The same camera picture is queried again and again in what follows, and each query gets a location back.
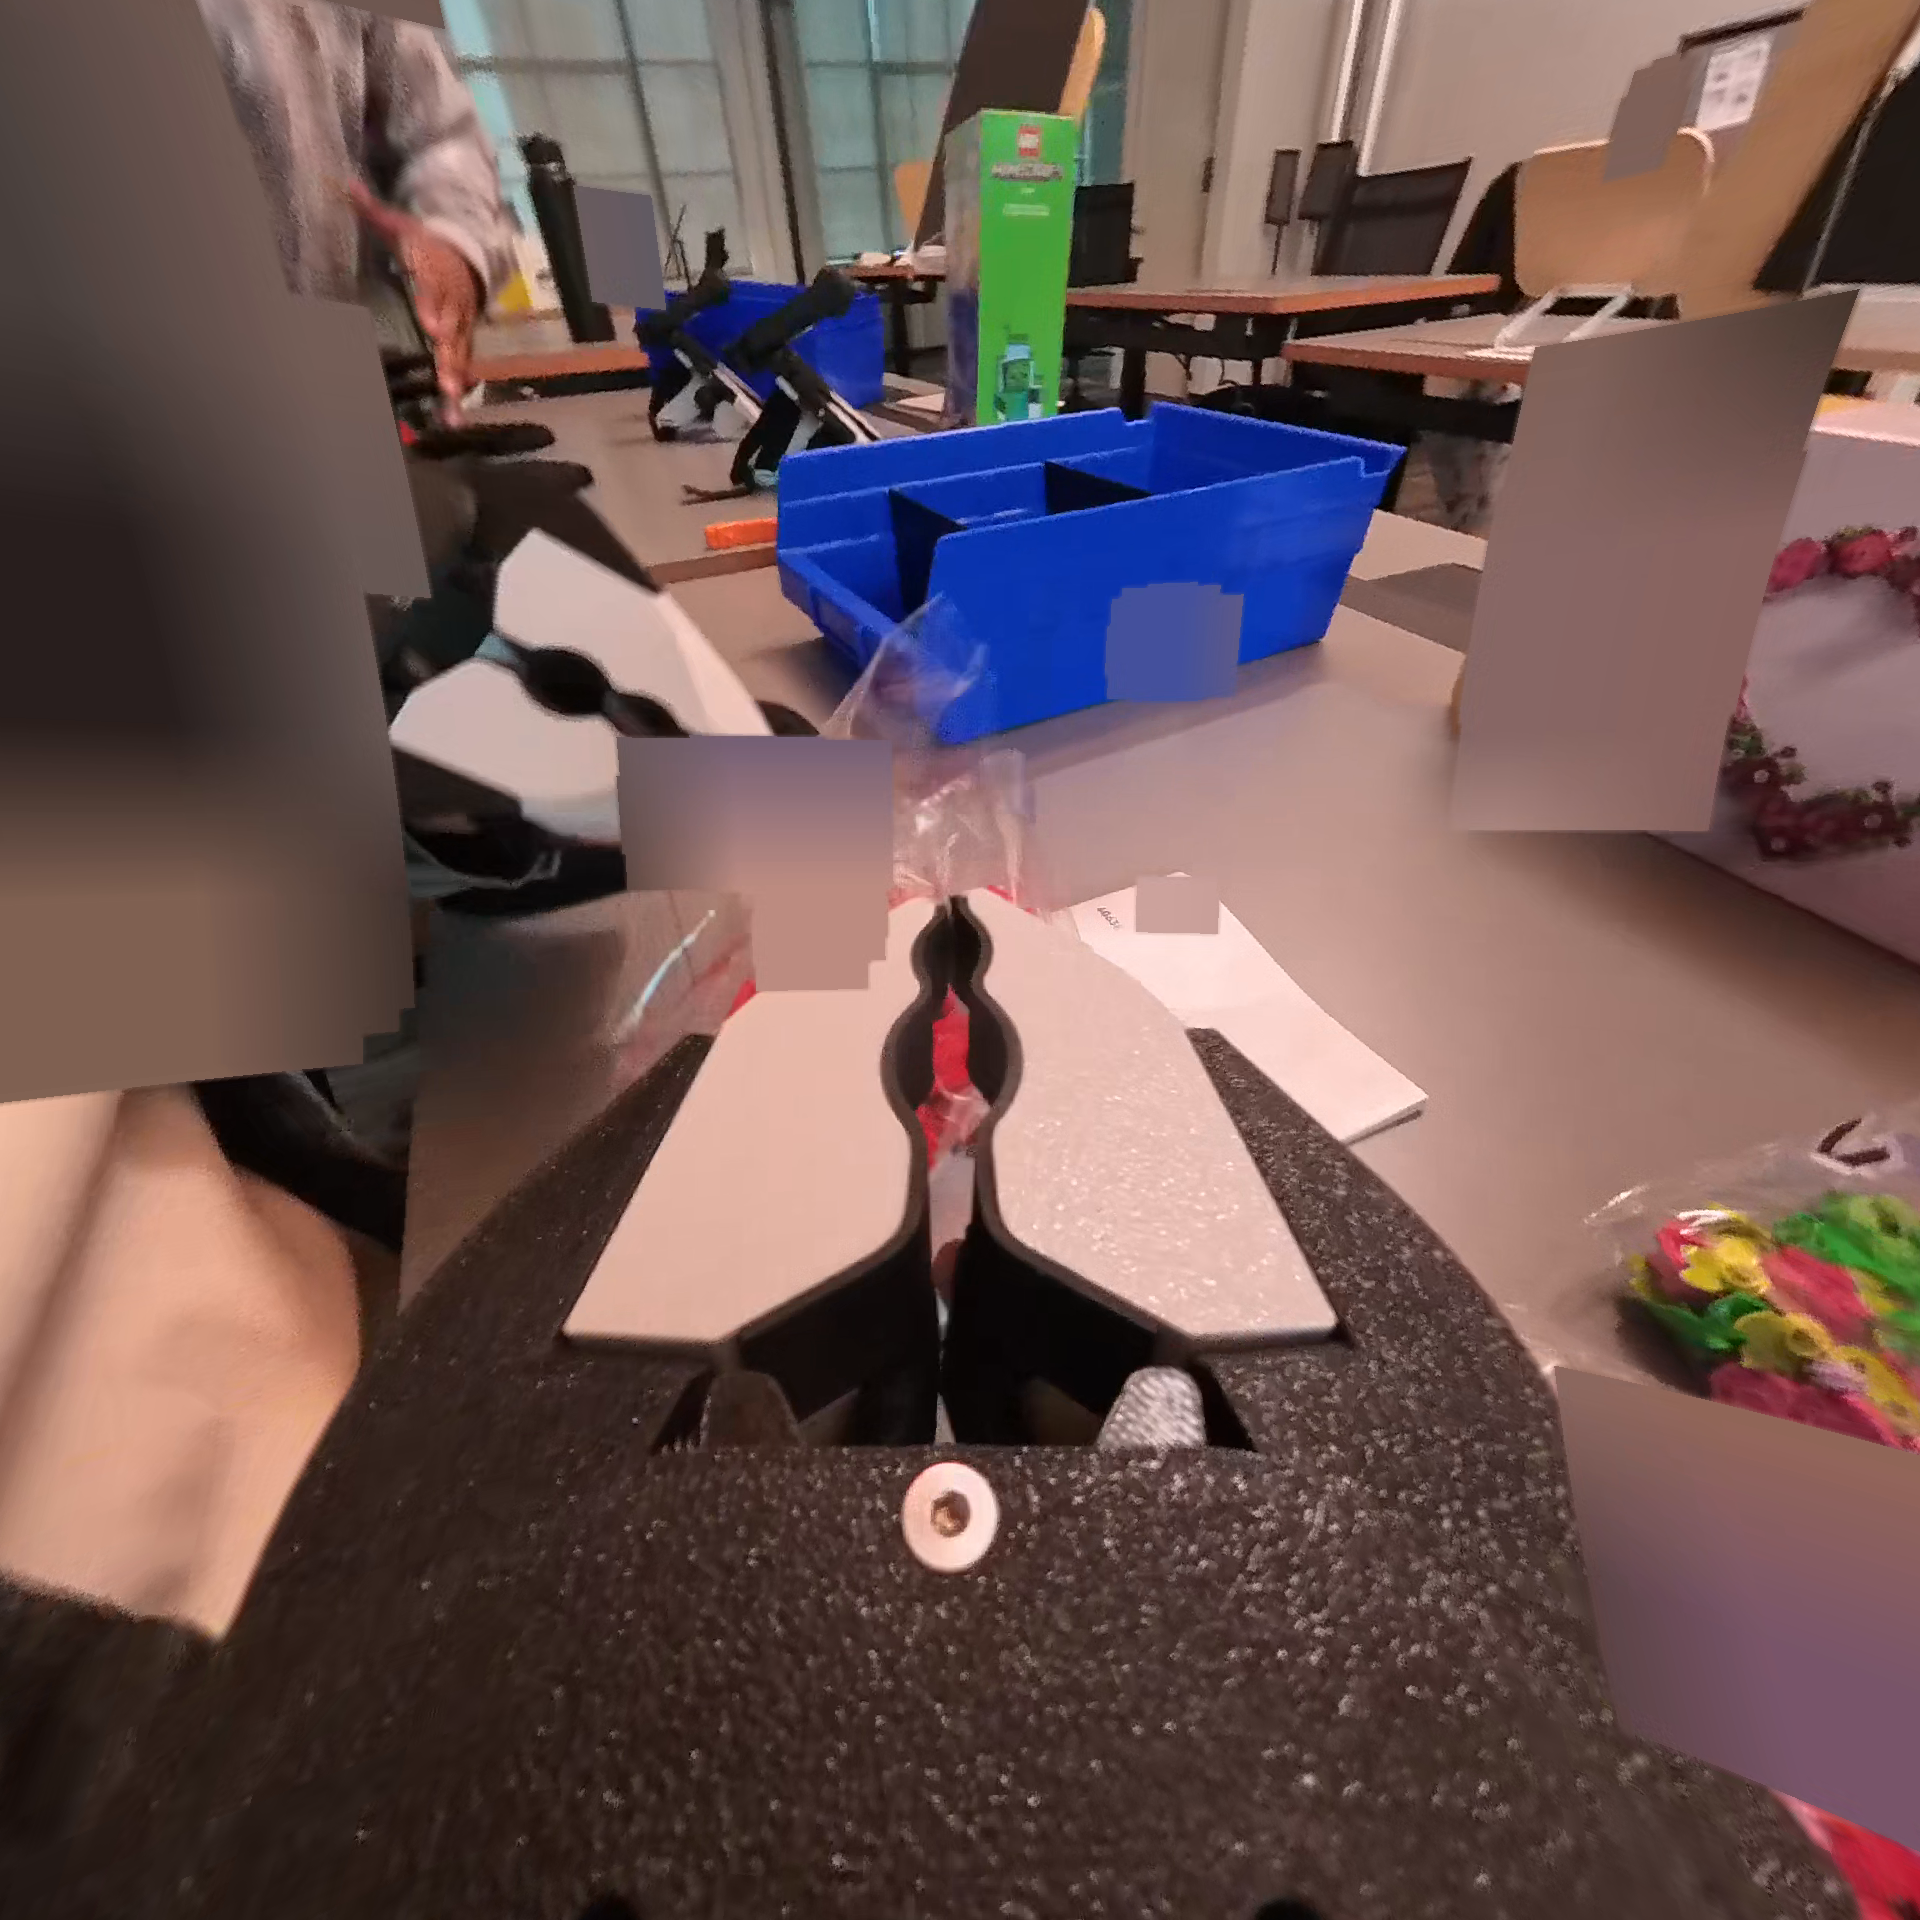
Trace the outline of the clear acrylic stand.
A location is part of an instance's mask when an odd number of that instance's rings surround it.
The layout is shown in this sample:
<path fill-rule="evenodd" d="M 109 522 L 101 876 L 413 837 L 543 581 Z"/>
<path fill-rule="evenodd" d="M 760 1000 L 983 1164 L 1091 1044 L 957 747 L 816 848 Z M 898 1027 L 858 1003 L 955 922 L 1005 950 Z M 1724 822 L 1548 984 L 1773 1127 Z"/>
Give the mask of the clear acrylic stand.
<path fill-rule="evenodd" d="M 1560 284 L 1501 319 L 1486 352 L 1525 360 L 1548 346 L 1581 342 L 1632 322 L 1636 301 L 1629 284 Z"/>

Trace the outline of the clear bag of red pieces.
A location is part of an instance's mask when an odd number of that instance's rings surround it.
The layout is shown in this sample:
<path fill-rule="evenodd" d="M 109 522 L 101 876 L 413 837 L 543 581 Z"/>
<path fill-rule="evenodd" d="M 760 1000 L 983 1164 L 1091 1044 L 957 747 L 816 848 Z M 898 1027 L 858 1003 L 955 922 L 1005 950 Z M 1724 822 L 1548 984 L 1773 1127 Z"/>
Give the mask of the clear bag of red pieces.
<path fill-rule="evenodd" d="M 936 726 L 962 694 L 986 690 L 986 650 L 967 640 L 941 596 L 887 632 L 822 723 L 827 736 L 879 739 L 896 754 L 891 906 L 986 884 L 1042 914 L 1036 803 L 1023 759 L 983 742 L 948 744 Z M 670 1043 L 724 1021 L 752 996 L 748 909 L 720 895 L 674 895 L 683 933 L 615 1000 L 618 1060 L 642 1071 Z M 946 1302 L 972 1216 L 976 1136 L 988 1114 L 968 1071 L 968 1013 L 948 991 L 930 1028 L 930 1084 L 918 1104 L 926 1141 L 933 1285 Z"/>

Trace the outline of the person's cream shirt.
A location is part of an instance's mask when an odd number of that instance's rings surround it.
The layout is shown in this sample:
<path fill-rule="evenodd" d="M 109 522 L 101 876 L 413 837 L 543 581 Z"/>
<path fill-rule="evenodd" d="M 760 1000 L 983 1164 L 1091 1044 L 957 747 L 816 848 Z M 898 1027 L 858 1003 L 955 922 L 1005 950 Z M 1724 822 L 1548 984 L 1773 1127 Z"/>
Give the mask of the person's cream shirt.
<path fill-rule="evenodd" d="M 221 1638 L 399 1261 L 186 1088 L 3 1109 L 3 1564 Z"/>

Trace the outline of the brown board with white label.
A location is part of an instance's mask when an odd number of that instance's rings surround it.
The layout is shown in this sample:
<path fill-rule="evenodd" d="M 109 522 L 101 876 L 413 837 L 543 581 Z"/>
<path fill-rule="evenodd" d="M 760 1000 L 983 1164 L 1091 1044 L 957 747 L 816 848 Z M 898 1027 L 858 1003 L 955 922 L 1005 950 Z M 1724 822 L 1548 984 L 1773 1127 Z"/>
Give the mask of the brown board with white label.
<path fill-rule="evenodd" d="M 1916 3 L 1813 3 L 1776 54 L 1738 148 L 1717 159 L 1670 266 L 1682 319 L 1771 304 L 1770 254 L 1916 37 Z"/>

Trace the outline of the brown top office desk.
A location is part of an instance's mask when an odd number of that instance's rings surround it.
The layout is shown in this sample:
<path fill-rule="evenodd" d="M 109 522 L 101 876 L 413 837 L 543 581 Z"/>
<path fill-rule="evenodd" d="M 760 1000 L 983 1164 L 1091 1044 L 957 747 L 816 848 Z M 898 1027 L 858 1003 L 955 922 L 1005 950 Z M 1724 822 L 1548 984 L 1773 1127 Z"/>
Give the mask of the brown top office desk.
<path fill-rule="evenodd" d="M 1112 352 L 1118 404 L 1141 416 L 1154 397 L 1147 363 L 1170 360 L 1248 368 L 1254 387 L 1268 360 L 1294 340 L 1343 332 L 1390 328 L 1420 319 L 1491 312 L 1504 280 L 1496 274 L 1306 277 L 1243 285 L 1141 284 L 1086 285 L 1067 292 L 1063 357 Z"/>
<path fill-rule="evenodd" d="M 1504 315 L 1421 319 L 1294 340 L 1285 347 L 1285 396 L 1330 416 L 1378 424 L 1390 438 L 1445 434 L 1482 443 L 1512 442 L 1530 360 L 1563 342 L 1588 346 L 1632 328 L 1670 332 L 1672 319 L 1548 317 L 1501 350 Z M 1912 288 L 1855 291 L 1823 396 L 1850 399 L 1876 380 L 1916 380 L 1918 299 Z"/>

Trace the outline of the black water bottle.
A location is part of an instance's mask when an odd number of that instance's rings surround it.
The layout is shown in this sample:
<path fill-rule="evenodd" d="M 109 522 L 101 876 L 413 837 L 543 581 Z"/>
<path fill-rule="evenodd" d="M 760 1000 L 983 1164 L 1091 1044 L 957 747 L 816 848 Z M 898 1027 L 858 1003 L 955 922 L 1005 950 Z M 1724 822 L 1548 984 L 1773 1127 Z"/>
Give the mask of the black water bottle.
<path fill-rule="evenodd" d="M 518 136 L 518 155 L 567 334 L 576 346 L 610 346 L 618 324 L 592 299 L 579 194 L 563 147 L 551 134 L 530 133 Z"/>

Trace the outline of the clear bag of colourful pieces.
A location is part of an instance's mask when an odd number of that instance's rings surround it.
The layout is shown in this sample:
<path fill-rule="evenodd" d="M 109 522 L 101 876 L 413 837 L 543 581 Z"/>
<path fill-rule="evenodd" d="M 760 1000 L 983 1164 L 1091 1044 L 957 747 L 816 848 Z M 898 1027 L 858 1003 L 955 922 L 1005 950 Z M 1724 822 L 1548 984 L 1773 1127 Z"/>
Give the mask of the clear bag of colourful pieces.
<path fill-rule="evenodd" d="M 1634 1184 L 1586 1231 L 1704 1398 L 1918 1451 L 1912 1098 Z"/>

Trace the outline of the green cardboard box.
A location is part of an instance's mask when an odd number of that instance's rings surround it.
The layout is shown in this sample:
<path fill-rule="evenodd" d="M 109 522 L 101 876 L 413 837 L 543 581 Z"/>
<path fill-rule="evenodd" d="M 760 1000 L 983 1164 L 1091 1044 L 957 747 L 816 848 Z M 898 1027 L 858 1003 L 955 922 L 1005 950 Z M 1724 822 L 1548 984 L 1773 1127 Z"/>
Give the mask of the green cardboard box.
<path fill-rule="evenodd" d="M 1058 414 L 1078 133 L 986 109 L 944 141 L 946 410 L 957 424 Z"/>

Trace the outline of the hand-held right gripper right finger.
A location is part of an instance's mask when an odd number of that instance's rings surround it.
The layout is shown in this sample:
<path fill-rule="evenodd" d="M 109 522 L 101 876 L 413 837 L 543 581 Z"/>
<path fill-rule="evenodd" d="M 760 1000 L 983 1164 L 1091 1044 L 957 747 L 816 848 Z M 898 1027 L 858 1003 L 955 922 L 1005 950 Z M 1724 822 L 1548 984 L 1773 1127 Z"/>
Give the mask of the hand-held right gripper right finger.
<path fill-rule="evenodd" d="M 986 1114 L 944 1410 L 972 1446 L 1248 1450 L 1216 1366 L 1338 1309 L 1187 1027 L 1005 895 L 948 908 Z"/>

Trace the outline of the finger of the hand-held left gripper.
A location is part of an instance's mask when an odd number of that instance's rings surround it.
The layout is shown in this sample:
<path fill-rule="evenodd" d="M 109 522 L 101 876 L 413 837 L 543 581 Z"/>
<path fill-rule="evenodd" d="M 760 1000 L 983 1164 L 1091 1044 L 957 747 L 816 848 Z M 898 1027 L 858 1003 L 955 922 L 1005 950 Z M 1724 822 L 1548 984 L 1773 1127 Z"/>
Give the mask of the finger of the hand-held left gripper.
<path fill-rule="evenodd" d="M 620 839 L 618 736 L 599 715 L 541 709 L 503 662 L 467 660 L 422 683 L 390 720 L 390 744 L 511 797 L 538 828 Z"/>
<path fill-rule="evenodd" d="M 776 724 L 664 589 L 533 532 L 495 573 L 490 730 L 596 723 L 618 736 L 774 736 Z"/>

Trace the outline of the black hand-held device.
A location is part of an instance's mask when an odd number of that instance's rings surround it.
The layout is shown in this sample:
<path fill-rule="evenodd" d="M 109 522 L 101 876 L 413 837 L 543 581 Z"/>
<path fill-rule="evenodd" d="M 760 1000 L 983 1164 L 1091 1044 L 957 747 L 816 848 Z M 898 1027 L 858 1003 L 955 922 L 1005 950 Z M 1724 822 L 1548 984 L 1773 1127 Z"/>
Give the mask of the black hand-held device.
<path fill-rule="evenodd" d="M 820 267 L 794 299 L 727 347 L 733 373 L 771 373 L 774 380 L 772 396 L 735 446 L 730 468 L 733 495 L 774 491 L 782 460 L 794 450 L 870 446 L 882 438 L 874 421 L 797 352 L 803 334 L 844 317 L 855 299 L 850 277 Z"/>
<path fill-rule="evenodd" d="M 662 306 L 639 308 L 632 317 L 636 346 L 651 380 L 646 424 L 658 443 L 741 443 L 760 416 L 760 402 L 742 375 L 692 327 L 732 299 L 727 266 L 727 231 L 710 229 L 699 277 Z"/>

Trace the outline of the plain wooden board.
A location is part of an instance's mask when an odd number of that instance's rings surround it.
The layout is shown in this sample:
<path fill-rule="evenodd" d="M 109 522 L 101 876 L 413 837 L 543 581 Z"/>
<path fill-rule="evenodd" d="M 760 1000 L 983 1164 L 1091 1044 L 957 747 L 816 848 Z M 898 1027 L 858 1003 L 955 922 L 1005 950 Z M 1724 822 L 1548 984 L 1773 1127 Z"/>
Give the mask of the plain wooden board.
<path fill-rule="evenodd" d="M 1606 165 L 1606 141 L 1536 151 L 1519 165 L 1515 284 L 1530 304 L 1597 291 L 1677 299 L 1682 245 L 1711 181 L 1711 139 L 1680 127 L 1646 171 L 1610 178 Z"/>

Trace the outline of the white instruction booklet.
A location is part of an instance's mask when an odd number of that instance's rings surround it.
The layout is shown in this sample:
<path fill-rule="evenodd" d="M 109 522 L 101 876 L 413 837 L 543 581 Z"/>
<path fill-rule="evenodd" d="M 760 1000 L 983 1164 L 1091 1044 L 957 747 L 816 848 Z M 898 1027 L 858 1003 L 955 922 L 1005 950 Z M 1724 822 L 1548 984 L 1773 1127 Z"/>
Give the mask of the white instruction booklet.
<path fill-rule="evenodd" d="M 1343 1144 L 1426 1111 L 1429 1094 L 1333 1019 L 1220 902 L 1157 876 L 1070 908 L 1076 935 L 1190 1031 L 1229 1043 Z"/>

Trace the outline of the blue plastic bin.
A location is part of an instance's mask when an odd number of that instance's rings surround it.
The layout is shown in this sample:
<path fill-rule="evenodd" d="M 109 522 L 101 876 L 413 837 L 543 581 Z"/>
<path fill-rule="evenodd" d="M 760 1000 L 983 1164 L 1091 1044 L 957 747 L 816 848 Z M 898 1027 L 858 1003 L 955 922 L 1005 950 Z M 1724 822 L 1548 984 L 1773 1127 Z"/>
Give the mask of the blue plastic bin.
<path fill-rule="evenodd" d="M 732 342 L 803 292 L 797 284 L 772 279 L 732 279 L 730 299 L 694 312 L 685 332 L 709 352 L 730 357 Z M 806 328 L 794 352 L 806 360 L 846 402 L 870 407 L 882 397 L 884 322 L 876 294 L 858 292 L 848 312 Z"/>
<path fill-rule="evenodd" d="M 968 742 L 1210 700 L 1317 644 L 1403 448 L 1164 402 L 794 452 L 786 596 L 852 668 L 894 636 Z"/>

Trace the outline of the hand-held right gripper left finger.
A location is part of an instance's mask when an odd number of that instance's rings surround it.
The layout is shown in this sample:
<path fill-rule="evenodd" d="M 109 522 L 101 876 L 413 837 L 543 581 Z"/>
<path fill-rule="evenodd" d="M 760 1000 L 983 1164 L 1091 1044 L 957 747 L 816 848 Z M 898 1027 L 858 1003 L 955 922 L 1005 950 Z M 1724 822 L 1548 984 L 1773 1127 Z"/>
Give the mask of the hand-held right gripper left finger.
<path fill-rule="evenodd" d="M 782 1384 L 800 1418 L 898 1390 L 939 1326 L 918 1107 L 946 912 L 898 902 L 862 989 L 757 991 L 710 1040 L 563 1335 Z"/>

